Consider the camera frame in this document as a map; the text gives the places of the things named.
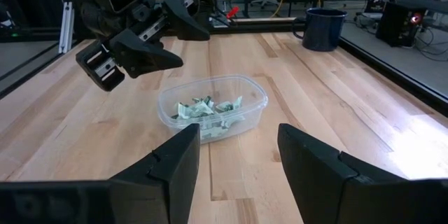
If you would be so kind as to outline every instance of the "wooden tabletop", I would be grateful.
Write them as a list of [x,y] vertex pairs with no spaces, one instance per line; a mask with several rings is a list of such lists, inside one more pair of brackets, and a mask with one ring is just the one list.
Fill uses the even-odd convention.
[[0,179],[107,179],[172,136],[161,90],[244,74],[269,97],[257,128],[201,146],[190,223],[301,223],[280,163],[279,123],[409,179],[448,176],[448,119],[342,49],[312,52],[290,33],[164,38],[185,66],[100,90],[76,46],[0,100]]

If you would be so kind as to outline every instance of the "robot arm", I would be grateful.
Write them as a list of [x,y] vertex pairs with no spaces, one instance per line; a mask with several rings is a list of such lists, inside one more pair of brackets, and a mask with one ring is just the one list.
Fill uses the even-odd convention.
[[97,40],[76,55],[76,61],[103,90],[123,81],[123,67],[131,78],[181,67],[182,59],[163,49],[160,38],[168,29],[178,39],[209,40],[209,32],[193,17],[200,0],[70,0]]

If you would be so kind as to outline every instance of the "clear plastic container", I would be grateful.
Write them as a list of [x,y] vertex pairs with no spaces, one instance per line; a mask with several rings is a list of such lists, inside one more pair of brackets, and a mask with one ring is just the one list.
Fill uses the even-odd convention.
[[[234,102],[242,97],[241,107],[235,110],[208,115],[201,118],[185,120],[173,119],[177,114],[177,103],[194,104],[192,98],[211,96],[215,104],[221,102]],[[219,76],[198,80],[178,87],[164,90],[159,95],[157,112],[162,122],[173,133],[180,132],[191,123],[199,123],[201,126],[201,143],[209,143],[226,137],[231,137],[250,130],[257,126],[261,113],[266,107],[268,98],[266,92],[255,81],[245,76]],[[207,129],[221,122],[234,121],[220,136],[206,135]]]

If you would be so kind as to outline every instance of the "mug handle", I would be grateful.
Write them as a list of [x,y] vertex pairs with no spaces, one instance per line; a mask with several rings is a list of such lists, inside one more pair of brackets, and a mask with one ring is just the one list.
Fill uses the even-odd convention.
[[293,25],[291,26],[291,29],[293,30],[294,36],[296,36],[299,39],[303,39],[303,36],[299,35],[294,31],[294,25],[297,24],[299,21],[306,22],[307,20],[304,17],[296,17],[293,21]]

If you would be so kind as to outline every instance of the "butcher block table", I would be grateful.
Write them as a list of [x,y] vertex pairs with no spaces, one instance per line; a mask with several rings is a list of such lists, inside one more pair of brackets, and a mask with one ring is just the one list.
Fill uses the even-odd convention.
[[269,97],[257,128],[201,146],[190,223],[301,223],[277,148],[289,123],[409,179],[448,176],[448,119],[343,49],[312,52],[292,34],[163,38],[181,68],[100,90],[76,64],[84,41],[0,100],[0,179],[107,179],[173,134],[161,90],[244,74]]

